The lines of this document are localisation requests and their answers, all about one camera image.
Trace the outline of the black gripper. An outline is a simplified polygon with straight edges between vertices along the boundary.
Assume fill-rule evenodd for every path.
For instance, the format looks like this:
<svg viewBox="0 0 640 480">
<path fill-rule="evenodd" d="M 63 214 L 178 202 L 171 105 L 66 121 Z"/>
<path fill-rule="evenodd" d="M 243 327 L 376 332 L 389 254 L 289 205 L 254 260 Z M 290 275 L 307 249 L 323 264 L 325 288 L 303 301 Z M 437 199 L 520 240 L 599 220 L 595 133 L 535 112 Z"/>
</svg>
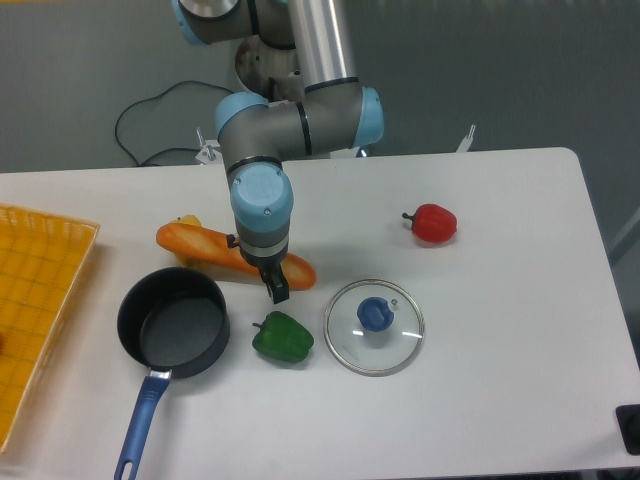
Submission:
<svg viewBox="0 0 640 480">
<path fill-rule="evenodd" d="M 242 258 L 251 266 L 258 269 L 269 297 L 274 305 L 289 299 L 289 283 L 282 270 L 284 260 L 289 247 L 289 235 L 271 246 L 252 245 L 235 234 L 227 235 L 227 247 L 237 248 Z"/>
</svg>

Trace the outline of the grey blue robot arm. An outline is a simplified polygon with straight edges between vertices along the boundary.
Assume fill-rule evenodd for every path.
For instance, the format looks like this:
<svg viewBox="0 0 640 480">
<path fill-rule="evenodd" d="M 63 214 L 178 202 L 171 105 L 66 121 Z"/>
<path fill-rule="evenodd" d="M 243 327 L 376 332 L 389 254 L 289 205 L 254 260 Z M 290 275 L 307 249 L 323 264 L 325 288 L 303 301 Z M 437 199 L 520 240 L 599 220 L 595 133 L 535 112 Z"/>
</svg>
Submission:
<svg viewBox="0 0 640 480">
<path fill-rule="evenodd" d="M 254 36 L 297 57 L 301 98 L 277 103 L 247 88 L 215 111 L 236 225 L 229 245 L 258 270 L 271 300 L 283 302 L 294 195 L 282 164 L 379 141 L 379 94 L 360 84 L 342 1 L 175 1 L 172 8 L 193 44 Z"/>
</svg>

